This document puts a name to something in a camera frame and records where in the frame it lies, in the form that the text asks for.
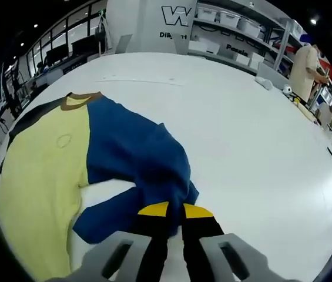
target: ceiling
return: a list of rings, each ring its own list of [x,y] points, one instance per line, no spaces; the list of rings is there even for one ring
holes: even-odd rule
[[[87,0],[0,2],[0,64],[2,61],[12,64],[14,56],[25,54],[58,19],[85,2]],[[309,0],[268,2],[296,19],[316,39],[332,64],[332,4]],[[311,17],[319,17],[316,26],[311,25]]]

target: white tabletop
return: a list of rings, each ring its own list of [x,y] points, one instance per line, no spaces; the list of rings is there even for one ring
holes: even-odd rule
[[[329,142],[279,90],[200,58],[126,53],[71,71],[25,112],[68,92],[97,91],[165,123],[188,155],[197,204],[214,213],[225,233],[265,254],[284,278],[309,282],[318,275],[332,254]],[[132,185],[113,180],[82,189],[83,209]],[[180,235],[170,240],[162,281],[189,281],[181,246]],[[89,248],[71,232],[73,268]]]

